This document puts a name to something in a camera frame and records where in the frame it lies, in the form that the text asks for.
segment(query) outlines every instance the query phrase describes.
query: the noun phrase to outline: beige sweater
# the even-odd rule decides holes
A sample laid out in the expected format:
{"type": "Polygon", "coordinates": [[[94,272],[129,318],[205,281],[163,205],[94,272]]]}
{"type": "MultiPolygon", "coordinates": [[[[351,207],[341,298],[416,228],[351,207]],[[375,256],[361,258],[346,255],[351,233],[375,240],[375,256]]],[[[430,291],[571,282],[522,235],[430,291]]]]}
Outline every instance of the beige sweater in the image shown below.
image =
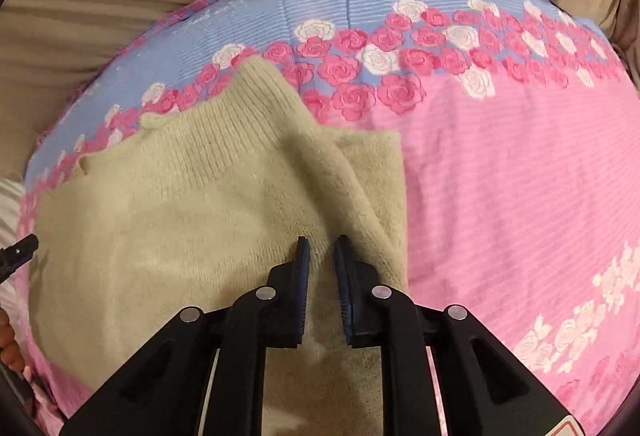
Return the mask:
{"type": "Polygon", "coordinates": [[[142,123],[42,197],[30,313],[45,355],[97,389],[184,306],[226,307],[265,283],[303,235],[305,339],[268,353],[265,434],[382,432],[378,352],[344,345],[330,248],[347,234],[405,288],[398,136],[318,126],[258,57],[222,95],[142,123]]]}

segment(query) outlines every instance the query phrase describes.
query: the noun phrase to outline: folded sweater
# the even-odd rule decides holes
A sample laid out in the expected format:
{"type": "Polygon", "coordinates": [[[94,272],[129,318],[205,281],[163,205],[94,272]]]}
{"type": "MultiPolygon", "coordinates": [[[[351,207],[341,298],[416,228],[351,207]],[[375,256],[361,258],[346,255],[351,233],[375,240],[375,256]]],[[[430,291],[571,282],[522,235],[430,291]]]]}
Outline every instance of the folded sweater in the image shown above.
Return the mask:
{"type": "Polygon", "coordinates": [[[258,57],[221,95],[142,126],[41,198],[30,317],[45,355],[97,389],[181,308],[231,305],[306,236],[305,338],[268,352],[265,434],[381,432],[379,352],[344,345],[331,244],[347,234],[406,288],[397,134],[318,126],[258,57]]]}

